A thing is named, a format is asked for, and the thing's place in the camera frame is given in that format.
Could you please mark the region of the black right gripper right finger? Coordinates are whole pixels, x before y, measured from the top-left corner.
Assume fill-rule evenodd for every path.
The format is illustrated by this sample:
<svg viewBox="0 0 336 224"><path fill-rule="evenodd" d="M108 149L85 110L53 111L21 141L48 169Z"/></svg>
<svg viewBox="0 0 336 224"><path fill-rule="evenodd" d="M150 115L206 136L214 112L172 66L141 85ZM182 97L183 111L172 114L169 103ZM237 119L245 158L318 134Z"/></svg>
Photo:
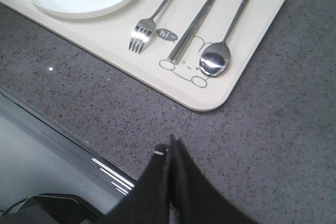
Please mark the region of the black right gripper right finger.
<svg viewBox="0 0 336 224"><path fill-rule="evenodd" d="M169 152L171 201L180 223L255 223L217 191L174 135Z"/></svg>

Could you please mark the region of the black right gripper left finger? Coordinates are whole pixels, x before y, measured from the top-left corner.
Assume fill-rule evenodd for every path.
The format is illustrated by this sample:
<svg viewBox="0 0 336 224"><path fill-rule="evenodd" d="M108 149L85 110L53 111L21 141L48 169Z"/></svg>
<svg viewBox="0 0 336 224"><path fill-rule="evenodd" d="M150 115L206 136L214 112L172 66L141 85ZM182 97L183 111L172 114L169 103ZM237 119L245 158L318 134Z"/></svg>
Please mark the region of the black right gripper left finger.
<svg viewBox="0 0 336 224"><path fill-rule="evenodd" d="M159 144L135 187L101 223L169 223L169 174L168 146Z"/></svg>

